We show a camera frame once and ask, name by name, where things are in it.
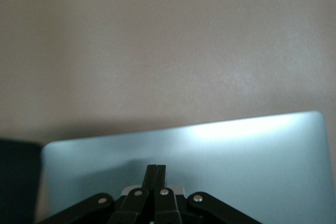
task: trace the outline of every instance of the laptop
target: laptop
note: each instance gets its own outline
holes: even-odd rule
[[[204,191],[264,224],[336,223],[324,118],[316,111],[52,142],[51,214],[96,193],[118,199],[149,164],[185,196]]]

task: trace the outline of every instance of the gray metal part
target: gray metal part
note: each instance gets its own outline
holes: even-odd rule
[[[262,223],[336,223],[319,112],[53,142],[43,161],[52,214],[100,192],[117,199],[164,164],[186,196],[205,191]]]

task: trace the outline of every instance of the silver screw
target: silver screw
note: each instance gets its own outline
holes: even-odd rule
[[[135,193],[134,193],[134,195],[136,195],[136,196],[140,196],[140,195],[142,195],[142,191],[136,191]]]
[[[193,199],[194,199],[195,202],[201,202],[201,201],[203,201],[203,197],[201,195],[198,195],[198,194],[195,195]]]
[[[100,198],[100,199],[98,199],[98,203],[99,203],[99,204],[103,204],[103,203],[105,203],[106,201],[107,201],[106,198]]]
[[[169,191],[167,190],[167,189],[162,189],[161,191],[160,191],[160,194],[161,195],[167,195],[169,193]]]

